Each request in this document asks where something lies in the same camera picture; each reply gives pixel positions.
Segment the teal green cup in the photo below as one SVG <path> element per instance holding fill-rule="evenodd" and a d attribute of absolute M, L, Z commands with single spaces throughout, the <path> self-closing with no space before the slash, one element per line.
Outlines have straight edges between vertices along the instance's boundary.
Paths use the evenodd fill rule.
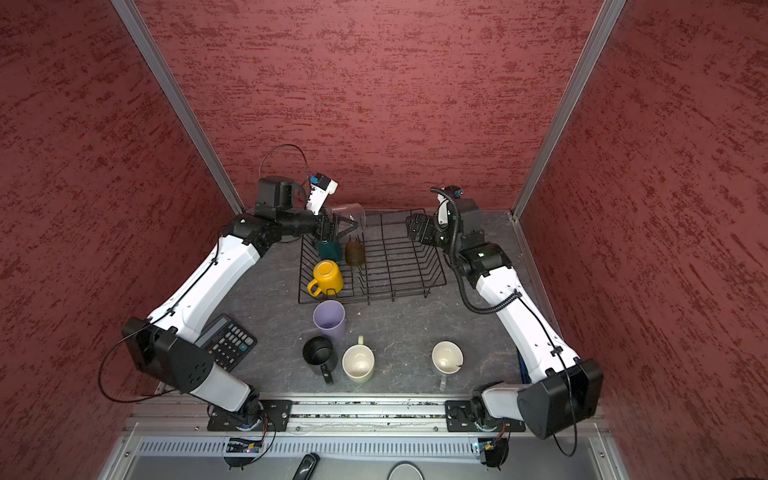
<path fill-rule="evenodd" d="M 336 263 L 343 260 L 341 246 L 336 240 L 317 240 L 314 246 L 320 260 L 330 260 Z"/>

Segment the clear glass cup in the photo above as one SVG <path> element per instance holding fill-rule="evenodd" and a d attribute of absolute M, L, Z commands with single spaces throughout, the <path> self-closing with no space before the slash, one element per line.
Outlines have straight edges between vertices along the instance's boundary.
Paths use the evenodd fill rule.
<path fill-rule="evenodd" d="M 348 220 L 349 224 L 360 230 L 366 226 L 366 212 L 359 203 L 332 206 L 330 212 L 338 218 Z"/>

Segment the olive glass cup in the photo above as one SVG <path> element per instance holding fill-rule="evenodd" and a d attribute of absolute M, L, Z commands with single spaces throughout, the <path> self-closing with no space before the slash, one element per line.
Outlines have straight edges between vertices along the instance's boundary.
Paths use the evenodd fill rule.
<path fill-rule="evenodd" d="M 345 246 L 345 262 L 350 267 L 359 268 L 366 263 L 365 246 L 358 238 L 349 240 Z"/>

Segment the yellow mug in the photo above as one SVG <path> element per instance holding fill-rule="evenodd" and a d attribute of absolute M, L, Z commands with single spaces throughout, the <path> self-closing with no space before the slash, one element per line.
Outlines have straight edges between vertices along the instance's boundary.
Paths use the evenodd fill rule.
<path fill-rule="evenodd" d="M 342 291 L 343 286 L 343 276 L 338 264 L 333 260 L 322 260 L 313 269 L 307 291 L 315 298 L 321 294 L 335 296 Z"/>

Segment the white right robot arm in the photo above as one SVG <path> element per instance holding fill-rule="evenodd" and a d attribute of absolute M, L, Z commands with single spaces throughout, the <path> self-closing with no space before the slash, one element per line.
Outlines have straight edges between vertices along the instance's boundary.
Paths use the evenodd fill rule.
<path fill-rule="evenodd" d="M 596 413 L 604 379 L 599 363 L 582 359 L 548 323 L 508 255 L 486 240 L 476 203 L 452 187 L 431 191 L 438 209 L 408 216 L 408 237 L 442 250 L 464 306 L 498 317 L 531 380 L 523 389 L 497 383 L 482 390 L 481 416 L 521 421 L 540 439 L 575 429 Z"/>

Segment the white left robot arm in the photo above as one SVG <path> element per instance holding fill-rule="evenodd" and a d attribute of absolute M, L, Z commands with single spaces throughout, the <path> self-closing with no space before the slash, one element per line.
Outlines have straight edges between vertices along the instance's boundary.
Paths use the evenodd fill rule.
<path fill-rule="evenodd" d="M 308 184 L 308 198 L 297 207 L 298 183 L 260 179 L 252 212 L 236 215 L 222 228 L 208 257 L 148 318 L 126 322 L 123 341 L 138 371 L 231 414 L 245 428 L 256 423 L 262 410 L 257 390 L 196 342 L 214 308 L 274 244 L 285 237 L 322 239 L 338 230 L 324 206 L 337 182 L 316 173 Z"/>

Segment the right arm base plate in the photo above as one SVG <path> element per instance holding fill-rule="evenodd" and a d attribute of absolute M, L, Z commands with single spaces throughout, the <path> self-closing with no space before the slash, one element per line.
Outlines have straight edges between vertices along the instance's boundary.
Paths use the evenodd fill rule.
<path fill-rule="evenodd" d="M 478 432 L 487 434 L 520 433 L 526 431 L 522 421 L 497 419 L 481 415 L 473 400 L 446 400 L 444 402 L 447 430 L 451 433 Z"/>

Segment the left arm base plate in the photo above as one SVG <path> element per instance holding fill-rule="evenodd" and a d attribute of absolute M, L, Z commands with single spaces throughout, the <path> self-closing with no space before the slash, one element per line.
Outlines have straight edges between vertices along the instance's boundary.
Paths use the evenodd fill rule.
<path fill-rule="evenodd" d="M 291 400 L 261 400 L 260 412 L 257 414 L 255 424 L 246 428 L 241 421 L 235 418 L 233 412 L 210 405 L 207 430 L 255 434 L 267 428 L 268 431 L 284 432 L 287 429 L 292 407 L 293 402 Z"/>

